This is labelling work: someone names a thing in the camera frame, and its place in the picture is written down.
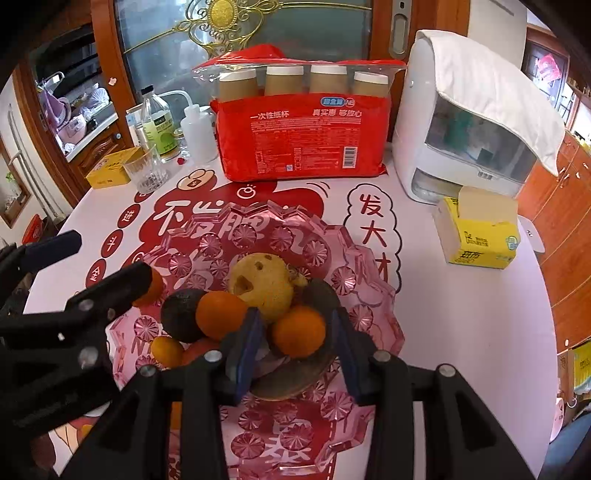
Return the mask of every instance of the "barcode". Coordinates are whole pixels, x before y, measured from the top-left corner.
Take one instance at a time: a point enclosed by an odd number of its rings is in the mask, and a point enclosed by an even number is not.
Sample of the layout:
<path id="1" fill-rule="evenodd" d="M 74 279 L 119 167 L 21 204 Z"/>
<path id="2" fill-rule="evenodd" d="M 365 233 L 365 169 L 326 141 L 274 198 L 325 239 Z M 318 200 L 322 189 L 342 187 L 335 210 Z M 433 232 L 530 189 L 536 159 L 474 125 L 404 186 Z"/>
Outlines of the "barcode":
<path id="1" fill-rule="evenodd" d="M 343 148 L 343 168 L 355 168 L 357 163 L 357 147 Z"/>

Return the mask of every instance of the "metal screw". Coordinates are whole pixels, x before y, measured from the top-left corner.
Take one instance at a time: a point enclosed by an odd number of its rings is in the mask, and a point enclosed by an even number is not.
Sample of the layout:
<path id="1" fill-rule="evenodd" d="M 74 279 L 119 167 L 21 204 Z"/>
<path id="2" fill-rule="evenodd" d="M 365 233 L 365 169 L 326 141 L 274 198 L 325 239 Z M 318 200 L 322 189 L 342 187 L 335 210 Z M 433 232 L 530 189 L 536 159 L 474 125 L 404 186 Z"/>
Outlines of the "metal screw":
<path id="1" fill-rule="evenodd" d="M 219 362 L 222 359 L 222 356 L 220 350 L 210 350 L 203 355 L 204 359 L 210 363 Z"/>
<path id="2" fill-rule="evenodd" d="M 389 362 L 392 358 L 392 355 L 390 355 L 390 352 L 387 352 L 386 350 L 376 350 L 374 352 L 374 358 L 378 362 Z"/>
<path id="3" fill-rule="evenodd" d="M 139 369 L 139 374 L 143 377 L 151 377 L 157 371 L 157 368 L 154 365 L 144 365 L 142 368 Z"/>
<path id="4" fill-rule="evenodd" d="M 85 346 L 78 354 L 78 364 L 82 370 L 95 366 L 99 351 L 93 346 Z"/>
<path id="5" fill-rule="evenodd" d="M 456 369 L 451 365 L 443 364 L 439 367 L 439 373 L 441 373 L 444 377 L 451 378 L 456 374 Z"/>
<path id="6" fill-rule="evenodd" d="M 82 300 L 79 304 L 78 304 L 78 308 L 80 310 L 82 310 L 83 312 L 89 312 L 92 310 L 92 307 L 95 306 L 95 302 L 93 302 L 91 299 L 86 299 L 86 300 Z"/>

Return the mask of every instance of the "pink transparent plastic tray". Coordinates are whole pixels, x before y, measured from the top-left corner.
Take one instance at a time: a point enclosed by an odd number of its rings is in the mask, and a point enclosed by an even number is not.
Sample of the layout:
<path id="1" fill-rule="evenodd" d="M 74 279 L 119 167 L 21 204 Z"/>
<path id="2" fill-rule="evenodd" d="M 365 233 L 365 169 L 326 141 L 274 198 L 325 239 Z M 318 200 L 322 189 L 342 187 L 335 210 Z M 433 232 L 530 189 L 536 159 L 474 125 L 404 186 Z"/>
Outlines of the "pink transparent plastic tray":
<path id="1" fill-rule="evenodd" d="M 160 306 L 168 295 L 180 288 L 225 289 L 230 268 L 253 252 L 279 255 L 306 277 L 327 281 L 355 328 L 368 332 L 378 348 L 400 352 L 404 336 L 393 314 L 395 291 L 380 278 L 371 250 L 355 245 L 345 227 L 326 225 L 302 207 L 229 204 L 215 215 L 194 215 L 144 256 L 162 274 L 166 291 L 153 305 L 133 308 L 111 326 L 117 382 L 125 384 L 142 365 L 157 365 L 150 342 L 163 334 Z M 339 370 L 337 359 L 290 400 L 263 401 L 248 394 L 240 406 L 222 407 L 230 477 L 319 473 L 335 453 L 359 445 L 374 410 L 353 402 Z M 178 432 L 172 432 L 171 478 L 178 478 L 178 449 Z"/>

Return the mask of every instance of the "gold decorative scrollwork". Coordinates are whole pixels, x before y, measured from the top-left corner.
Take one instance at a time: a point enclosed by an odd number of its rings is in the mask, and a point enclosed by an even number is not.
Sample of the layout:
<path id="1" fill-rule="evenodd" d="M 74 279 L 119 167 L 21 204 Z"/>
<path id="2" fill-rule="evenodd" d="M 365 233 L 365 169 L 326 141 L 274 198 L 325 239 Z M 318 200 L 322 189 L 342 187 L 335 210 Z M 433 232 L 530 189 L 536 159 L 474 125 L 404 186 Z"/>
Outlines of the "gold decorative scrollwork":
<path id="1" fill-rule="evenodd" d="M 215 57 L 229 51 L 240 50 L 246 46 L 252 36 L 261 28 L 265 15 L 280 8 L 344 8 L 371 11 L 371 7 L 330 2 L 280 2 L 279 0 L 205 0 L 205 6 L 199 6 L 202 0 L 190 0 L 185 9 L 185 19 L 173 28 L 159 33 L 125 50 L 129 53 L 147 43 L 165 37 L 171 33 L 186 33 L 191 41 L 204 48 L 209 57 Z M 210 42 L 200 40 L 199 32 L 204 32 L 213 39 Z"/>

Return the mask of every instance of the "gold oval medallion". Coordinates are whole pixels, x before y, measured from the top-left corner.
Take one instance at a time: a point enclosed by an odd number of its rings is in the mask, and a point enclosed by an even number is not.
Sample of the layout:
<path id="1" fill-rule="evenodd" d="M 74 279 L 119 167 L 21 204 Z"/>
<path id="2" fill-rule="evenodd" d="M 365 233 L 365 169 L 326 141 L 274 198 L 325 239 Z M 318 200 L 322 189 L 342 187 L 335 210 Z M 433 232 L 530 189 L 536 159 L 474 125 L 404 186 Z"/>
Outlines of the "gold oval medallion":
<path id="1" fill-rule="evenodd" d="M 216 30 L 231 28 L 238 17 L 238 8 L 232 0 L 216 0 L 209 8 L 209 24 Z"/>

